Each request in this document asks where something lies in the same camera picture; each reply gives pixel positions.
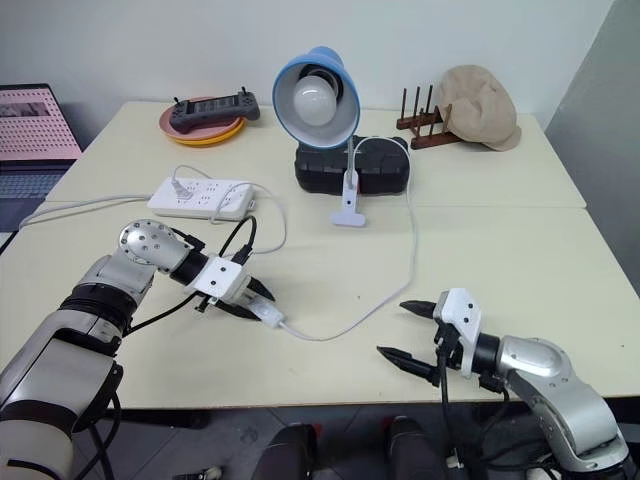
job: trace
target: pink screen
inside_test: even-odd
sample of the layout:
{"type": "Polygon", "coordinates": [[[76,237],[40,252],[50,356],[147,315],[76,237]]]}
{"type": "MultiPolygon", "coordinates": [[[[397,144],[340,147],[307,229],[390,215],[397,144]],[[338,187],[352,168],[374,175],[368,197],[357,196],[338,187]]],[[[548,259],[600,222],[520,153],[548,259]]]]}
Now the pink screen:
{"type": "Polygon", "coordinates": [[[81,153],[49,89],[0,91],[0,161],[75,160],[81,153]]]}

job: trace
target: power strip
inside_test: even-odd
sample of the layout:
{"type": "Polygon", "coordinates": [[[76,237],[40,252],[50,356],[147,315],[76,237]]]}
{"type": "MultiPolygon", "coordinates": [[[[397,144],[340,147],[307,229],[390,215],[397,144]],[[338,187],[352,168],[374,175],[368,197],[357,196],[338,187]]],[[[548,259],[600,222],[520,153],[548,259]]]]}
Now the power strip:
{"type": "Polygon", "coordinates": [[[160,216],[211,218],[216,207],[222,201],[220,211],[216,215],[219,220],[242,220],[252,205],[253,188],[251,185],[240,185],[243,180],[220,180],[216,178],[180,178],[176,180],[193,193],[190,198],[179,198],[171,177],[168,177],[153,194],[147,206],[160,216]]]}

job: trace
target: light bulb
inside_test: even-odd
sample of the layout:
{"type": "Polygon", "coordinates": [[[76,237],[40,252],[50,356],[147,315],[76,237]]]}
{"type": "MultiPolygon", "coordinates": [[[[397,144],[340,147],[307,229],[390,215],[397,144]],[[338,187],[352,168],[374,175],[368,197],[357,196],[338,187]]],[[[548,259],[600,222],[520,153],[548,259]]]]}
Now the light bulb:
{"type": "Polygon", "coordinates": [[[321,127],[336,114],[336,94],[326,80],[309,75],[293,90],[293,108],[306,124],[321,127]]]}

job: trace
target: orange plate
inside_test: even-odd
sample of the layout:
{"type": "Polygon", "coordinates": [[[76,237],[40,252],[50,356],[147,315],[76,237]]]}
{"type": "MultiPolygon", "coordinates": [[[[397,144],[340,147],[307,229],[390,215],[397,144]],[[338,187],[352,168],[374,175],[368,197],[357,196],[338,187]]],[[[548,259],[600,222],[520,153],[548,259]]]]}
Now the orange plate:
{"type": "MultiPolygon", "coordinates": [[[[198,97],[198,98],[191,98],[189,100],[195,102],[198,100],[209,100],[210,98],[214,98],[214,97],[198,97]]],[[[171,116],[171,112],[173,111],[173,108],[174,108],[173,106],[167,108],[164,111],[164,113],[160,115],[160,120],[158,121],[158,125],[160,127],[160,130],[162,130],[172,139],[179,141],[180,143],[183,143],[183,141],[198,142],[198,141],[211,140],[212,138],[224,136],[231,131],[233,131],[234,133],[237,133],[238,131],[240,131],[240,128],[242,128],[241,124],[244,124],[244,119],[242,117],[237,117],[231,121],[221,122],[220,124],[213,125],[211,127],[196,128],[194,130],[191,130],[189,133],[182,134],[174,130],[171,124],[169,123],[169,117],[171,116]]]]}
{"type": "Polygon", "coordinates": [[[233,137],[236,133],[242,130],[245,123],[245,119],[241,118],[240,122],[234,129],[229,130],[227,133],[223,133],[222,135],[218,135],[217,137],[205,138],[204,140],[180,140],[179,138],[170,138],[182,145],[189,145],[190,147],[204,147],[207,145],[213,145],[214,143],[224,142],[227,138],[233,137]]]}

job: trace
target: white table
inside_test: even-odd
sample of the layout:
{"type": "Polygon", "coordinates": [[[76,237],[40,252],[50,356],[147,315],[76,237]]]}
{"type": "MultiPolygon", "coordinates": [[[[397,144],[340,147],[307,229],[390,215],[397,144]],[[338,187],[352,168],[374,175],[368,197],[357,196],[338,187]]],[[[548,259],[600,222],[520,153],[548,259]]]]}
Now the white table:
{"type": "MultiPolygon", "coordinates": [[[[158,128],[169,104],[129,102],[117,113],[48,196],[77,201],[115,194],[153,193],[181,163],[217,178],[243,178],[266,185],[292,202],[307,196],[293,170],[296,142],[273,109],[243,132],[211,148],[176,144],[158,128]]],[[[397,112],[364,110],[359,135],[401,136],[397,112]]],[[[412,151],[414,202],[422,206],[575,207],[585,203],[532,115],[520,115],[522,141],[508,152],[473,144],[412,151]]],[[[195,174],[185,171],[185,176],[195,174]]],[[[385,205],[402,198],[386,197],[385,205]]]]}
{"type": "MultiPolygon", "coordinates": [[[[365,229],[327,221],[335,199],[285,197],[290,238],[247,264],[290,324],[324,335],[357,319],[407,275],[406,208],[368,199],[365,229]]],[[[483,331],[548,338],[577,373],[606,396],[640,394],[640,302],[582,209],[418,207],[417,281],[344,337],[308,343],[283,330],[185,309],[127,338],[117,361],[126,408],[439,401],[439,391],[400,372],[375,350],[395,346],[434,362],[434,325],[403,311],[406,299],[435,300],[467,287],[483,309],[483,331]]],[[[277,213],[259,201],[258,246],[275,243],[277,213]]],[[[0,256],[0,368],[85,270],[115,249],[120,228],[149,217],[143,203],[67,216],[24,229],[0,256]]],[[[216,250],[232,225],[167,219],[216,250]]],[[[158,275],[138,321],[179,302],[180,285],[158,275]]],[[[496,397],[452,374],[452,400],[496,397]]]]}

